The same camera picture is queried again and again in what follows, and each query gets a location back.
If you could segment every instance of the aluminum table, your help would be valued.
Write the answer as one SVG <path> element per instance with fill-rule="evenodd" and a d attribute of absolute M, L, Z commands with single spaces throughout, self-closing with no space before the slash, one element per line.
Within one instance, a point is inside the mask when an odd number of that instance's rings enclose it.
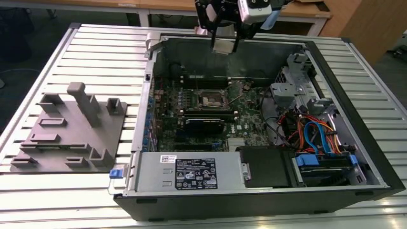
<path fill-rule="evenodd" d="M 0 172 L 10 168 L 18 143 L 25 140 L 41 108 L 42 93 L 66 95 L 69 82 L 83 82 L 98 101 L 118 97 L 129 104 L 115 164 L 129 162 L 130 141 L 146 58 L 149 31 L 192 34 L 192 30 L 71 24 L 0 137 Z M 258 34 L 261 38 L 312 40 L 332 68 L 344 91 L 407 185 L 407 112 L 350 43 L 337 38 Z M 39 174 L 0 176 L 0 227 L 233 227 L 261 229 L 407 227 L 407 191 L 378 201 L 360 202 L 329 214 L 244 217 L 169 222 L 135 222 L 115 205 L 123 180 L 107 174 Z"/>

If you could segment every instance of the warning label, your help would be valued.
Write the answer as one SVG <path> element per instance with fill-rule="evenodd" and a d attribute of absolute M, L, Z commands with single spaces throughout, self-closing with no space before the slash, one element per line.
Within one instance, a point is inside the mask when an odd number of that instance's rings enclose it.
<path fill-rule="evenodd" d="M 214 159 L 176 159 L 176 189 L 216 189 Z"/>

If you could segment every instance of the wooden table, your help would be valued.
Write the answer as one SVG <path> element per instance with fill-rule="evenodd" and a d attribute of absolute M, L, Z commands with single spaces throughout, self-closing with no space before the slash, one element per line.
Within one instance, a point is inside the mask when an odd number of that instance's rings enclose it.
<path fill-rule="evenodd" d="M 148 9 L 149 14 L 196 16 L 193 0 L 139 0 L 139 8 Z M 278 21 L 310 23 L 308 36 L 317 36 L 326 19 L 332 17 L 330 12 L 320 11 L 313 3 L 292 2 L 281 11 Z"/>
<path fill-rule="evenodd" d="M 149 26 L 152 14 L 196 16 L 193 0 L 0 0 L 0 6 L 137 13 L 142 27 Z M 277 20 L 310 23 L 308 35 L 317 36 L 330 16 L 312 3 L 292 2 Z"/>

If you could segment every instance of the table leg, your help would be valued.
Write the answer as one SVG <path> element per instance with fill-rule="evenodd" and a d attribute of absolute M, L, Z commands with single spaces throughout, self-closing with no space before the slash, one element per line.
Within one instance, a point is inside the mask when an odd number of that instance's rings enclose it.
<path fill-rule="evenodd" d="M 139 26 L 149 27 L 149 10 L 138 9 L 137 14 L 138 14 L 138 18 L 139 18 Z"/>
<path fill-rule="evenodd" d="M 46 9 L 46 13 L 50 19 L 55 18 L 55 10 Z"/>
<path fill-rule="evenodd" d="M 310 26 L 306 36 L 317 37 L 322 27 L 325 25 L 326 18 L 316 18 L 314 23 Z"/>

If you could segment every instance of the metal frame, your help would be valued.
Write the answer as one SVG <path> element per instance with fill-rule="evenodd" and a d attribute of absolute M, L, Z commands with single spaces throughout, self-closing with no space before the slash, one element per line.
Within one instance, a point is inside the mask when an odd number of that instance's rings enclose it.
<path fill-rule="evenodd" d="M 126 7 L 103 7 L 103 6 L 83 6 L 83 5 L 67 5 L 67 4 L 0 0 L 0 6 L 21 7 L 21 8 L 38 8 L 38 9 L 46 9 L 46 10 L 51 9 L 51 10 L 81 10 L 81 11 L 98 11 L 98 12 L 135 13 L 135 14 L 138 14 L 141 27 L 150 26 L 149 16 L 152 14 L 196 16 L 194 11 L 144 9 L 144 8 L 137 8 L 135 4 L 133 6 L 126 6 Z M 277 21 L 312 23 L 310 29 L 306 34 L 308 36 L 318 35 L 326 20 L 328 20 L 326 17 L 305 18 L 305 17 L 286 17 L 286 16 L 280 16 L 277 19 Z"/>
<path fill-rule="evenodd" d="M 144 51 L 141 52 L 138 49 L 141 49 L 139 43 L 145 42 L 145 34 L 149 31 L 193 34 L 193 30 L 182 29 L 146 29 L 129 26 L 82 24 L 78 31 L 75 31 L 75 38 L 73 38 L 73 34 L 70 33 L 61 41 L 61 43 L 66 43 L 66 40 L 69 40 L 66 44 L 69 52 L 65 53 L 65 58 L 74 58 L 71 61 L 77 60 L 74 63 L 79 64 L 81 67 L 75 67 L 73 72 L 73 67 L 63 67 L 69 59 L 54 61 L 54 56 L 51 56 L 49 60 L 51 66 L 46 65 L 43 68 L 42 73 L 46 72 L 46 78 L 37 85 L 38 90 L 35 90 L 37 92 L 31 96 L 33 101 L 27 98 L 25 99 L 27 104 L 29 102 L 33 103 L 43 90 L 49 91 L 51 89 L 50 92 L 61 93 L 66 88 L 51 85 L 50 83 L 61 84 L 67 79 L 82 79 L 83 82 L 91 82 L 91 87 L 95 89 L 95 96 L 99 98 L 103 98 L 102 93 L 118 93 L 119 100 L 123 102 L 127 101 L 130 106 L 121 131 L 122 143 L 118 145 L 118 156 L 115 157 L 117 166 L 131 160 L 133 154 L 130 154 L 129 142 L 133 136 L 138 104 L 137 91 L 139 89 L 139 84 L 133 82 L 134 80 L 142 81 L 142 73 L 134 73 L 129 76 L 127 69 L 119 69 L 114 66 L 117 65 L 115 62 L 119 63 L 118 66 L 121 66 L 122 62 L 129 62 L 126 55 L 131 57 L 131 62 L 145 64 L 148 60 L 144 58 Z M 98 42 L 91 43 L 91 49 L 86 45 L 79 45 L 81 49 L 78 49 L 78 44 L 86 41 L 83 35 L 86 37 L 97 36 L 97 39 L 91 41 Z M 407 120 L 402 118 L 405 112 L 396 108 L 396 99 L 389 96 L 389 93 L 376 83 L 373 71 L 364 70 L 364 63 L 358 61 L 361 56 L 352 53 L 338 38 L 277 34 L 257 34 L 256 37 L 277 39 L 296 38 L 312 40 L 316 43 L 341 87 L 364 119 L 366 127 L 377 139 L 378 146 L 393 169 L 404 185 L 407 185 L 407 139 L 402 138 L 405 136 L 402 133 L 407 129 Z M 107 61 L 107 66 L 103 65 L 102 69 L 94 67 L 99 60 Z M 55 75 L 49 72 L 50 67 L 55 74 L 61 71 L 67 71 L 74 74 L 70 74 L 69 77 L 55 78 Z M 113 73 L 113 75 L 106 77 L 103 72 Z M 328 94 L 318 77 L 316 77 L 316 81 L 324 94 Z M 107 88 L 109 91 L 102 86 L 106 83 L 111 85 Z M 123 89 L 129 91 L 127 88 L 134 91 L 130 96 L 125 94 L 126 92 L 121 93 Z M 35 120 L 35 117 L 31 116 L 31 114 L 37 114 L 34 106 L 29 105 L 22 112 L 23 114 L 17 114 L 10 121 L 9 126 L 17 125 L 17 127 L 13 127 L 13 130 L 10 130 L 11 134 L 6 140 L 7 143 L 23 137 Z M 17 152 L 14 146 L 11 144 L 10 146 L 6 146 L 1 151 L 1 156 L 6 156 L 6 158 L 0 160 L 0 172 L 6 171 L 10 157 Z M 121 193 L 126 184 L 122 179 L 109 180 L 106 174 L 2 175 L 0 176 L 0 184 L 0 210 L 2 216 L 0 218 L 0 224 L 3 228 L 21 228 L 22 223 L 23 227 L 54 229 L 103 227 L 208 228 L 213 227 L 213 224 L 216 224 L 214 227 L 217 228 L 261 227 L 264 229 L 272 229 L 276 223 L 281 229 L 318 229 L 326 228 L 326 226 L 332 229 L 345 227 L 396 229 L 407 227 L 407 218 L 402 217 L 407 214 L 407 191 L 378 201 L 360 202 L 328 214 L 146 223 L 135 222 L 130 219 L 125 211 L 117 207 L 111 200 L 111 194 Z"/>

